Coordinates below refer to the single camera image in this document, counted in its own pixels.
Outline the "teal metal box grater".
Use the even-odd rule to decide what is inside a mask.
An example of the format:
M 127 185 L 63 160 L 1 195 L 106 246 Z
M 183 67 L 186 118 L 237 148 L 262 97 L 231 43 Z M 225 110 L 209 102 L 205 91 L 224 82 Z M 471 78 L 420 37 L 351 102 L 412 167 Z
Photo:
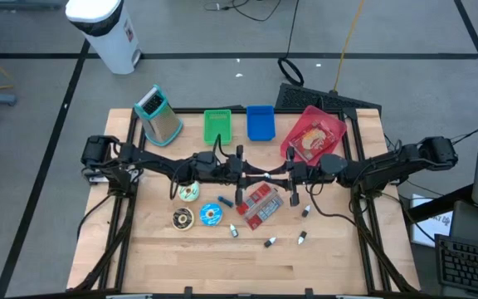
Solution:
M 157 85 L 134 104 L 134 111 L 142 121 L 145 137 L 154 145 L 168 145 L 183 128 L 183 121 L 174 113 L 168 98 Z

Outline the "pink plastic bin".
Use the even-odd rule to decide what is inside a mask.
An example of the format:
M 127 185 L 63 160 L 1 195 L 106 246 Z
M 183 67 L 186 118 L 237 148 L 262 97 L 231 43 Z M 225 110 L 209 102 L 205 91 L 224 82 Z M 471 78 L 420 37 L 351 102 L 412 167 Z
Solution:
M 296 121 L 294 127 L 290 130 L 288 135 L 285 137 L 284 141 L 280 145 L 280 155 L 285 158 L 286 150 L 289 145 L 289 141 L 296 136 L 300 131 L 302 131 L 306 126 L 310 125 L 315 121 L 324 121 L 327 126 L 335 133 L 336 141 L 334 145 L 331 145 L 323 154 L 332 154 L 335 148 L 338 146 L 342 140 L 343 135 L 346 133 L 347 125 L 339 120 L 336 116 L 323 112 L 322 110 L 309 105 L 306 107 L 305 111 L 301 114 L 300 118 Z M 308 165 L 316 165 L 319 162 L 320 157 L 323 154 L 319 154 L 312 161 L 304 161 L 298 154 L 295 154 L 295 162 L 306 162 Z

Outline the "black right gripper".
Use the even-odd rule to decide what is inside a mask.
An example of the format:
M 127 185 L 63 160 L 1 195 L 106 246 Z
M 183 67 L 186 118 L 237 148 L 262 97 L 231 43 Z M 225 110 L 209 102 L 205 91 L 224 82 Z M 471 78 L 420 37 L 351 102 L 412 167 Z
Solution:
M 290 192 L 290 206 L 295 207 L 300 203 L 297 186 L 312 184 L 319 177 L 319 168 L 310 166 L 306 162 L 295 162 L 295 148 L 290 146 L 286 150 L 286 162 L 268 172 L 269 175 L 288 174 L 288 179 L 269 179 L 274 184 Z

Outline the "green plastic basket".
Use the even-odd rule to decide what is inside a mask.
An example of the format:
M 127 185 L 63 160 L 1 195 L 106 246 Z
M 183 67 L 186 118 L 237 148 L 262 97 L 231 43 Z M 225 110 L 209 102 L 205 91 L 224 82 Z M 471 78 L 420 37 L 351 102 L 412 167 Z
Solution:
M 204 142 L 207 145 L 212 145 L 219 135 L 223 145 L 229 145 L 232 142 L 232 112 L 230 110 L 205 110 Z

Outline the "black perforated panel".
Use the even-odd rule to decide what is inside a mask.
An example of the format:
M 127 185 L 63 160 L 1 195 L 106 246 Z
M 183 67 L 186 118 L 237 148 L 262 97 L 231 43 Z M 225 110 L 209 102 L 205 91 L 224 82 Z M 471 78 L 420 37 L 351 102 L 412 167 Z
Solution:
M 282 83 L 276 100 L 276 108 L 305 108 L 314 105 L 326 109 L 375 109 L 382 112 L 382 106 L 374 103 L 339 96 L 336 92 L 316 91 L 300 86 Z

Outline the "white trash can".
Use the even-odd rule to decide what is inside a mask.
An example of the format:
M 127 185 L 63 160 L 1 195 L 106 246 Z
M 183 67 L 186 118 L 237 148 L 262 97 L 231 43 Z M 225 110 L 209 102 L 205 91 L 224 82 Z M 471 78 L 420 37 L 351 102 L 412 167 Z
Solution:
M 65 13 L 112 73 L 134 72 L 142 51 L 124 0 L 69 0 Z

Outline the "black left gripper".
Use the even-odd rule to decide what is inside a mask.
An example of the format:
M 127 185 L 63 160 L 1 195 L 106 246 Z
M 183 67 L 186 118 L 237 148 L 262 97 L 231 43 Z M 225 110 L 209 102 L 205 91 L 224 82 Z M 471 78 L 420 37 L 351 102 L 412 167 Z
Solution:
M 223 151 L 221 151 L 221 154 L 227 158 L 225 163 L 227 167 L 227 174 L 226 174 L 227 180 L 229 183 L 233 183 L 236 186 L 236 192 L 235 192 L 236 206 L 242 205 L 243 189 L 247 189 L 253 184 L 266 182 L 268 180 L 268 178 L 266 177 L 242 178 L 243 173 L 251 174 L 251 175 L 262 175 L 262 176 L 264 176 L 264 173 L 268 173 L 267 170 L 252 166 L 246 160 L 243 162 L 243 152 L 244 152 L 244 149 L 242 145 L 238 145 L 236 147 L 235 154 L 226 154 Z

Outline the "blue plastic basket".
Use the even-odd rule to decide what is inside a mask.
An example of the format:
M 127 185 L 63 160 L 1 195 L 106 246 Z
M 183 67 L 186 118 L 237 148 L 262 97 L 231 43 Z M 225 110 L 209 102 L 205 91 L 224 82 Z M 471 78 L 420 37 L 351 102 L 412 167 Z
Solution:
M 274 107 L 251 105 L 246 108 L 246 132 L 252 141 L 270 141 L 276 136 Z

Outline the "black keyboard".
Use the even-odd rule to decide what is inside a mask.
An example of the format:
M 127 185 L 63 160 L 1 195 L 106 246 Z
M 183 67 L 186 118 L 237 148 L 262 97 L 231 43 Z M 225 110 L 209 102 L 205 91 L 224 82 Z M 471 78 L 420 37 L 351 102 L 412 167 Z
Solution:
M 441 234 L 434 240 L 439 282 L 478 293 L 478 242 Z

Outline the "mint frosted toy donut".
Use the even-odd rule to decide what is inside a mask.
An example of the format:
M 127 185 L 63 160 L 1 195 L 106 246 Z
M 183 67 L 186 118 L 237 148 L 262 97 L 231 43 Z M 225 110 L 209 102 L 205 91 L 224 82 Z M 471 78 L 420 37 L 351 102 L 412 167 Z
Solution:
M 197 200 L 199 194 L 200 186 L 197 181 L 188 186 L 181 186 L 178 191 L 179 198 L 184 202 L 193 202 Z

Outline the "chocolate frosted toy donut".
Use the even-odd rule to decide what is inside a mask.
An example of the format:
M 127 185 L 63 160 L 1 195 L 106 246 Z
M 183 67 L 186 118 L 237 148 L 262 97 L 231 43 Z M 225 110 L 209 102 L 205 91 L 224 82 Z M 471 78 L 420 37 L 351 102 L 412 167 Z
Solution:
M 194 224 L 194 213 L 189 208 L 178 208 L 173 213 L 173 227 L 179 231 L 189 230 Z

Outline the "white paper sheet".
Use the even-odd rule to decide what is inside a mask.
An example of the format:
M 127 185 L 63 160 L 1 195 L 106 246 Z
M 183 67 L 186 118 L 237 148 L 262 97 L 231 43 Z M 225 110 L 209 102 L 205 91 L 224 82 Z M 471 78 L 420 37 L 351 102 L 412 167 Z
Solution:
M 451 230 L 453 212 L 447 212 L 433 216 L 427 220 L 411 226 L 410 241 L 414 244 L 435 247 L 435 243 L 427 237 L 434 237 L 436 234 L 449 235 Z

